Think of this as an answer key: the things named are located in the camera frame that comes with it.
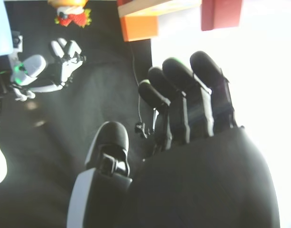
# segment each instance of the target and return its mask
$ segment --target orange block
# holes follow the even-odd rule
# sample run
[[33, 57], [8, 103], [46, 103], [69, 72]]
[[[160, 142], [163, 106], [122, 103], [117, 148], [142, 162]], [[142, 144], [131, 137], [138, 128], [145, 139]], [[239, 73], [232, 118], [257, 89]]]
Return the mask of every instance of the orange block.
[[120, 18], [124, 41], [150, 39], [158, 35], [158, 17]]

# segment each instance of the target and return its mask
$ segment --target black cable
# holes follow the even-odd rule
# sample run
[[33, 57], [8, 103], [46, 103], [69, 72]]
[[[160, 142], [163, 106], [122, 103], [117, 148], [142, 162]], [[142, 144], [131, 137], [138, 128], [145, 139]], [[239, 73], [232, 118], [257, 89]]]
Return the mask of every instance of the black cable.
[[[134, 51], [133, 51], [132, 46], [131, 46], [130, 43], [129, 43], [129, 45], [130, 45], [130, 48], [131, 48], [131, 56], [132, 56], [132, 70], [133, 70], [133, 73], [134, 73], [134, 76], [135, 76], [137, 87], [139, 87], [139, 82], [138, 82], [138, 79], [137, 79], [136, 68], [135, 68], [135, 55], [134, 55]], [[140, 105], [141, 105], [141, 98], [140, 98], [140, 95], [138, 93], [138, 116], [139, 116], [140, 122], [142, 122]]]

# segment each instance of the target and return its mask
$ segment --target light blue object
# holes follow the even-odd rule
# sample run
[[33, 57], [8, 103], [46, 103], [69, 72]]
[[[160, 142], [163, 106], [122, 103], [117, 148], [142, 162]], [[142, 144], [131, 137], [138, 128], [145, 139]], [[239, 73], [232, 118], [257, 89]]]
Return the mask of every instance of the light blue object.
[[12, 36], [4, 1], [0, 0], [0, 56], [13, 52]]

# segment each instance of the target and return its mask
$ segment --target toy burger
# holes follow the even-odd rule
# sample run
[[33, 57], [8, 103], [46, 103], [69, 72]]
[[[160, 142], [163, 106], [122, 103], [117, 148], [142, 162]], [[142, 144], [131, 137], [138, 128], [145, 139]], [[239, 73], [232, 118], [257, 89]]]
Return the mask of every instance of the toy burger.
[[90, 25], [90, 9], [84, 9], [88, 0], [47, 0], [56, 8], [57, 17], [55, 23], [68, 26], [72, 21], [80, 27]]

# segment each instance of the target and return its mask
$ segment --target robotic hand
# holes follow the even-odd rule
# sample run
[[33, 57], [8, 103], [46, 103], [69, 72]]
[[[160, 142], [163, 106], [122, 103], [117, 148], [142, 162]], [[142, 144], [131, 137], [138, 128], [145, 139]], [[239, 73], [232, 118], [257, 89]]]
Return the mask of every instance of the robotic hand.
[[71, 81], [72, 73], [86, 61], [86, 57], [81, 55], [82, 50], [73, 40], [67, 42], [59, 38], [50, 43], [50, 49], [55, 62], [46, 69], [46, 61], [40, 55], [34, 55], [21, 63], [17, 53], [12, 54], [10, 62], [14, 72], [10, 81], [17, 100], [26, 101], [35, 98], [35, 93], [61, 90]]

